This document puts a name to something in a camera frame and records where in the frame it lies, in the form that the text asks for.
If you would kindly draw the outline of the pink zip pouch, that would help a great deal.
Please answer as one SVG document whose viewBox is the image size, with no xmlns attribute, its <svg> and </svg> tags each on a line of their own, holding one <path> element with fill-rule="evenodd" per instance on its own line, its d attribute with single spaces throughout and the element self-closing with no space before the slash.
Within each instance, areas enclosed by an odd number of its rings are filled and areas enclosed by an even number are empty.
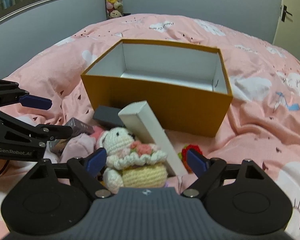
<svg viewBox="0 0 300 240">
<path fill-rule="evenodd" d="M 91 135 L 81 133 L 80 135 L 71 138 L 65 146 L 63 153 L 59 159 L 60 163 L 66 163 L 74 157 L 85 158 L 98 149 L 98 139 L 104 132 L 104 129 L 99 126 L 93 127 L 94 132 Z"/>
</svg>

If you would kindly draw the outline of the white crochet bunny doll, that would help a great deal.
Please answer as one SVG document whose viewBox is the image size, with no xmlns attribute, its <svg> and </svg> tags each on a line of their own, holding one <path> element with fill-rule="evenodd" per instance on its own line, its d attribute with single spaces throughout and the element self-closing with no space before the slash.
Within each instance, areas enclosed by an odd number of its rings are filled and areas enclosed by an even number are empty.
<svg viewBox="0 0 300 240">
<path fill-rule="evenodd" d="M 104 131 L 98 146 L 107 153 L 103 182 L 113 194 L 122 187 L 158 188 L 168 177 L 167 154 L 156 144 L 144 144 L 123 127 Z"/>
</svg>

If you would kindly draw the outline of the dark grey small box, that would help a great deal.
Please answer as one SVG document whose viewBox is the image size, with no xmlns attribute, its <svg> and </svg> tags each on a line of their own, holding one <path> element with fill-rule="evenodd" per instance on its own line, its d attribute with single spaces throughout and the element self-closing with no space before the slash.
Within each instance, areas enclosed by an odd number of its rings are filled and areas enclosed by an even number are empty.
<svg viewBox="0 0 300 240">
<path fill-rule="evenodd" d="M 102 127 L 111 129 L 115 127 L 125 127 L 119 118 L 120 108 L 98 106 L 93 114 L 93 119 Z"/>
</svg>

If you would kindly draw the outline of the long white cardboard box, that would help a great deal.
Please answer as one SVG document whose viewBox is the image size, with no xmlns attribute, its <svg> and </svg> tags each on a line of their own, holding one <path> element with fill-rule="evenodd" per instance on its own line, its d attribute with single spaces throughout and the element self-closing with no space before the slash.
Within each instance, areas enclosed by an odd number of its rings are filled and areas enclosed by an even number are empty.
<svg viewBox="0 0 300 240">
<path fill-rule="evenodd" d="M 119 111 L 118 116 L 125 127 L 143 143 L 154 143 L 167 153 L 166 166 L 170 175 L 183 176 L 188 174 L 147 101 L 127 105 Z"/>
</svg>

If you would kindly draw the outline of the orange cardboard storage box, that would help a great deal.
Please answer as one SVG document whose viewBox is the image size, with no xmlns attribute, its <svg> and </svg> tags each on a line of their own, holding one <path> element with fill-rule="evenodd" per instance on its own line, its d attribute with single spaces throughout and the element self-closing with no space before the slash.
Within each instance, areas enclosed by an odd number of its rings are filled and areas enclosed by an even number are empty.
<svg viewBox="0 0 300 240">
<path fill-rule="evenodd" d="M 214 137 L 232 102 L 217 47 L 122 39 L 83 73 L 93 108 L 146 101 L 164 129 Z"/>
</svg>

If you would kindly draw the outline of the pink cloud print duvet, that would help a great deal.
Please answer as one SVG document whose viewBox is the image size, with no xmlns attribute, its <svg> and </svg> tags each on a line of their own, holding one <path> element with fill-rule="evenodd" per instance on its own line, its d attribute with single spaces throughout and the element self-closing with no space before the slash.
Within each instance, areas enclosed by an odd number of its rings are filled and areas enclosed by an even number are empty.
<svg viewBox="0 0 300 240">
<path fill-rule="evenodd" d="M 286 231 L 300 239 L 300 61 L 282 48 L 222 25 L 184 16 L 136 14 L 89 25 L 40 52 L 8 79 L 49 98 L 48 111 L 10 105 L 2 111 L 31 125 L 91 124 L 82 72 L 120 38 L 171 40 L 218 47 L 232 94 L 214 138 L 167 131 L 177 153 L 196 145 L 229 163 L 253 159 L 293 204 Z"/>
</svg>

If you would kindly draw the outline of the cream room door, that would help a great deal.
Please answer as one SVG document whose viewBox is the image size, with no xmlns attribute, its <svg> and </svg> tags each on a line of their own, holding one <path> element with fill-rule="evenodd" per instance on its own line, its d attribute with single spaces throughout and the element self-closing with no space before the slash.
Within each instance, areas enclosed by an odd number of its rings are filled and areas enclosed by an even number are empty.
<svg viewBox="0 0 300 240">
<path fill-rule="evenodd" d="M 282 0 L 273 44 L 300 61 L 300 0 Z"/>
</svg>

